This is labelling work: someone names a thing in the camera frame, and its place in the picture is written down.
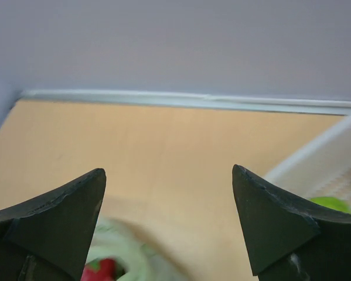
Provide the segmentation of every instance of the dark red object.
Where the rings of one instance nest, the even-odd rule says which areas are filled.
[[[102,259],[85,265],[80,281],[114,281],[115,261]]]

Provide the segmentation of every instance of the bright green object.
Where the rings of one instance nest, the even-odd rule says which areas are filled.
[[[311,202],[330,208],[336,211],[351,214],[350,206],[343,200],[335,197],[314,197],[309,199]]]

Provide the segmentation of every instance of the black object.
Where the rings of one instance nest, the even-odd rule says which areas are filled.
[[[79,281],[104,197],[105,171],[0,211],[0,280]]]
[[[351,280],[351,215],[280,189],[241,166],[233,190],[260,281]]]

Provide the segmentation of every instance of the light green cloth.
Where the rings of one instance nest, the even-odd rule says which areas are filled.
[[[122,223],[99,218],[87,263],[113,258],[126,270],[118,281],[187,281],[176,268],[150,246],[139,241]]]

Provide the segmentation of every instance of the table surface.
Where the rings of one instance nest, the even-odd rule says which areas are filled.
[[[231,187],[265,175],[341,116],[19,101],[0,130],[0,209],[96,167],[101,213],[191,280],[252,277]]]

